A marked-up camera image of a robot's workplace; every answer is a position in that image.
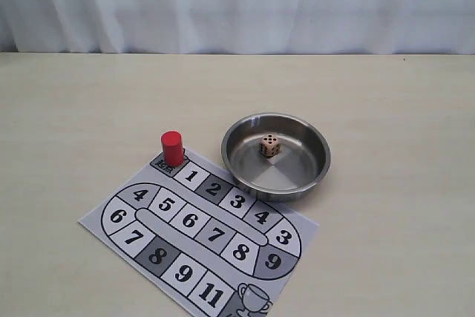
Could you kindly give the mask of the white curtain backdrop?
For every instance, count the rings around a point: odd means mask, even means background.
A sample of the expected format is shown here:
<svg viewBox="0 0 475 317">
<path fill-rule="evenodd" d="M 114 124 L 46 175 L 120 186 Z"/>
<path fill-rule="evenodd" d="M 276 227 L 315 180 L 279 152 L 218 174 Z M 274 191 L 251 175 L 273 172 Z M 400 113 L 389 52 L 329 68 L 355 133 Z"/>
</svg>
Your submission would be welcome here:
<svg viewBox="0 0 475 317">
<path fill-rule="evenodd" d="M 474 52 L 474 0 L 1 0 L 1 49 Z"/>
</svg>

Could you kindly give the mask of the beige wooden die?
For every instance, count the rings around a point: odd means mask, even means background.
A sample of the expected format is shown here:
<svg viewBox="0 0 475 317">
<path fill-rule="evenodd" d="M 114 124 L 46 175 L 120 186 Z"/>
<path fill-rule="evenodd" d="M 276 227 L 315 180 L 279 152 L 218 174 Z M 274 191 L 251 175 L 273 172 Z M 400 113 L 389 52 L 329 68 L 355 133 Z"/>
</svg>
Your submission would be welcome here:
<svg viewBox="0 0 475 317">
<path fill-rule="evenodd" d="M 259 151 L 264 157 L 274 157 L 279 153 L 281 144 L 279 138 L 273 133 L 265 133 L 259 144 Z"/>
</svg>

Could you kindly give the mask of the red cylinder game piece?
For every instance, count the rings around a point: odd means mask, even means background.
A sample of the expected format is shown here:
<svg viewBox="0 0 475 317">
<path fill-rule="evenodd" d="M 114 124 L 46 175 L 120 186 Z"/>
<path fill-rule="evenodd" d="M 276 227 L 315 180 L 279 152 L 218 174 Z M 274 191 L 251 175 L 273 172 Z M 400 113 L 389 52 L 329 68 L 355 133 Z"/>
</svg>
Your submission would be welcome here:
<svg viewBox="0 0 475 317">
<path fill-rule="evenodd" d="M 184 161 L 183 141 L 178 131 L 167 131 L 161 136 L 163 157 L 168 166 L 177 167 Z"/>
</svg>

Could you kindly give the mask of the printed paper game board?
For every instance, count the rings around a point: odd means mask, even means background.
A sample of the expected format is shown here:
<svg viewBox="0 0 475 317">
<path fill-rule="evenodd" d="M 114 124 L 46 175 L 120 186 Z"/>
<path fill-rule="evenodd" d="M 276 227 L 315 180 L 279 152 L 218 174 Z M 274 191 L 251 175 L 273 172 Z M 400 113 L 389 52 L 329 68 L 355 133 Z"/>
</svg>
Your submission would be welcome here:
<svg viewBox="0 0 475 317">
<path fill-rule="evenodd" d="M 157 155 L 80 223 L 193 316 L 266 316 L 318 225 L 188 150 Z"/>
</svg>

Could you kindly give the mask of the round stainless steel bowl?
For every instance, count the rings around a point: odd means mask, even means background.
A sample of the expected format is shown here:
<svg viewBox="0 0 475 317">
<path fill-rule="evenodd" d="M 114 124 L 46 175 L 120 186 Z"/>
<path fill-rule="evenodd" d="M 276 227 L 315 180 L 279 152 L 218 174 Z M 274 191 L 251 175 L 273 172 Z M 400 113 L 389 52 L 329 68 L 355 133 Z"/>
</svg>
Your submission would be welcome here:
<svg viewBox="0 0 475 317">
<path fill-rule="evenodd" d="M 259 144 L 275 134 L 281 148 L 264 157 Z M 264 112 L 234 123 L 221 143 L 221 157 L 234 183 L 268 202 L 291 202 L 310 193 L 330 169 L 330 147 L 313 125 L 290 114 Z"/>
</svg>

